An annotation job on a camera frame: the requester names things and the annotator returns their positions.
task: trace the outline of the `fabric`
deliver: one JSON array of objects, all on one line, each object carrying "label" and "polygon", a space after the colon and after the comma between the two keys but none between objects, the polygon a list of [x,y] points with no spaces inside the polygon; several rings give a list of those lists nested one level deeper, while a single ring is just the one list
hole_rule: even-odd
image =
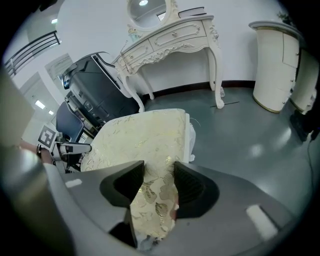
[{"label": "fabric", "polygon": [[143,160],[144,183],[130,206],[132,222],[139,233],[162,239],[174,226],[178,191],[173,170],[174,163],[184,157],[185,132],[186,113],[182,109],[114,119],[94,138],[81,171]]}]

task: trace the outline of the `chair backrest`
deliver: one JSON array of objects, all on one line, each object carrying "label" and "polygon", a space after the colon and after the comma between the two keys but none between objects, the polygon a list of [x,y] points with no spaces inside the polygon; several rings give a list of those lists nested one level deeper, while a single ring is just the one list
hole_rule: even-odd
[{"label": "chair backrest", "polygon": [[56,112],[56,130],[68,135],[70,142],[77,143],[81,138],[84,127],[85,125],[81,119],[75,115],[68,103],[64,101]]}]

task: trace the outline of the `white cabinet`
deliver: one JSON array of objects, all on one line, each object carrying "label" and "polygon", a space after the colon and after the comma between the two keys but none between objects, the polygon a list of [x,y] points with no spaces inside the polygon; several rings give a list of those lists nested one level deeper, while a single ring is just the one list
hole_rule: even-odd
[{"label": "white cabinet", "polygon": [[249,26],[256,30],[258,41],[253,98],[266,110],[279,113],[296,83],[300,34],[291,26],[273,21],[256,21]]},{"label": "white cabinet", "polygon": [[307,109],[315,91],[319,75],[319,62],[306,50],[301,50],[301,60],[291,102],[301,112]]}]

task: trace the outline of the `black baseboard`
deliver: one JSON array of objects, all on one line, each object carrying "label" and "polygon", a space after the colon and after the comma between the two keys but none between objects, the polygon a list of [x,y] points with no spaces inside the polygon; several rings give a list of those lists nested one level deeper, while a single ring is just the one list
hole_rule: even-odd
[{"label": "black baseboard", "polygon": [[[230,87],[244,87],[244,88],[254,88],[256,81],[251,80],[225,80],[222,81],[222,87],[230,88]],[[188,91],[195,90],[211,90],[209,82],[199,82],[193,84],[187,84],[182,86],[177,86],[169,89],[158,90],[153,93],[154,97],[165,96],[169,94],[177,94]],[[143,95],[144,100],[149,98],[149,95]]]}]

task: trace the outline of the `gray floor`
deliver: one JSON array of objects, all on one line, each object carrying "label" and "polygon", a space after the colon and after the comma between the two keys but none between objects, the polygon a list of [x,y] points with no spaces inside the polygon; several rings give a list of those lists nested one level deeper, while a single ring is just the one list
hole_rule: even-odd
[{"label": "gray floor", "polygon": [[[252,94],[250,88],[226,88],[224,103],[239,103],[217,109],[211,107],[214,92],[187,91],[149,100],[145,110],[184,109],[196,131],[193,164],[247,179],[299,215],[312,194],[308,142],[302,143],[290,125],[291,103],[274,114]],[[314,183],[319,151],[320,137],[310,145]]]}]

